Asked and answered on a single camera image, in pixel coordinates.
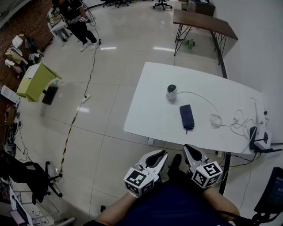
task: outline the green object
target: green object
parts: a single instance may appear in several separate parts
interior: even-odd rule
[[[194,46],[194,40],[193,39],[190,39],[188,42],[187,42],[187,47],[188,49],[192,49]]]
[[[17,95],[27,98],[29,102],[38,102],[42,91],[55,78],[62,79],[43,63],[32,65],[25,73],[18,87]]]

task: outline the white sneaker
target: white sneaker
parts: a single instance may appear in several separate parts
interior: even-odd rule
[[[83,52],[88,46],[89,46],[89,43],[88,43],[88,42],[85,43],[85,44],[83,45],[83,47],[80,49],[80,51]]]
[[[92,45],[91,49],[94,50],[97,47],[97,42],[96,43],[92,43],[91,45]]]

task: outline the black shoe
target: black shoe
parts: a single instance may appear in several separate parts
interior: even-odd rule
[[[176,154],[172,160],[172,164],[169,166],[169,168],[176,167],[178,168],[182,162],[182,155]]]

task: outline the forearm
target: forearm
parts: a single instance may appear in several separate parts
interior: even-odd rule
[[[129,208],[134,204],[137,199],[130,193],[124,195],[117,202],[103,211],[98,218],[97,222],[105,224],[107,226],[115,225],[121,219],[123,219],[128,212]]]
[[[83,6],[80,8],[80,15],[81,15],[82,17],[87,18],[87,16],[86,16],[86,14],[85,14],[84,7],[83,7]]]
[[[203,197],[207,200],[207,202],[215,209],[226,211],[229,213],[236,214],[240,216],[239,210],[237,207],[226,199],[223,195],[218,193],[214,188],[210,187],[203,192]],[[220,214],[224,219],[230,221],[234,219],[234,217],[230,217],[227,215]]]

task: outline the black-and-yellow caution tape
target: black-and-yellow caution tape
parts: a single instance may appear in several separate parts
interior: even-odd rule
[[[77,115],[78,115],[78,113],[79,113],[80,106],[79,106],[79,108],[78,108],[78,110],[77,110],[77,112],[76,112],[76,115],[75,115],[75,117],[74,117],[74,119],[73,119],[72,123],[71,123],[70,129],[69,129],[69,133],[68,133],[68,136],[67,136],[67,140],[66,140],[66,142],[65,142],[65,148],[64,148],[64,151],[63,151],[63,157],[62,157],[62,160],[61,160],[61,169],[60,169],[60,173],[62,173],[62,172],[63,172],[63,165],[64,165],[64,159],[65,159],[65,154],[66,154],[66,150],[67,150],[67,143],[68,143],[68,140],[69,140],[69,136],[70,136],[70,132],[71,132],[71,130],[72,130],[73,124],[74,124],[74,122],[75,122],[75,120],[76,120],[76,116],[77,116]]]

